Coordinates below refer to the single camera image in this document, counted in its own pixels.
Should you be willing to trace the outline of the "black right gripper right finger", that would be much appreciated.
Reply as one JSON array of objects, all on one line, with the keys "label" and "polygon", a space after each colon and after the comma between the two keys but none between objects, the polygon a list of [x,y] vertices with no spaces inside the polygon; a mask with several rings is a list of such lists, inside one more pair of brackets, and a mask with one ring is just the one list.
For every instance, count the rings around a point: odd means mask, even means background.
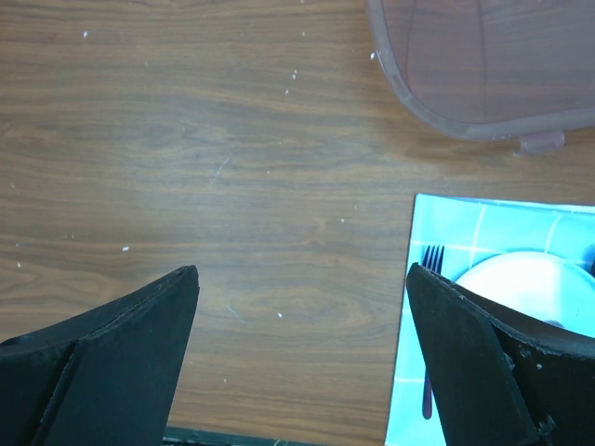
[{"label": "black right gripper right finger", "polygon": [[448,445],[591,445],[594,339],[414,264],[406,290]]}]

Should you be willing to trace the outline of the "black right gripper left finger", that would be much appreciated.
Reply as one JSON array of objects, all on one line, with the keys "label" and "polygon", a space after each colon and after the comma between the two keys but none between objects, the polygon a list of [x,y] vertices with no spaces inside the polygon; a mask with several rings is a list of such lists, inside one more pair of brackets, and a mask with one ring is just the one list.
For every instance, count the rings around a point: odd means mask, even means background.
[{"label": "black right gripper left finger", "polygon": [[184,266],[2,342],[2,444],[161,444],[198,296]]}]

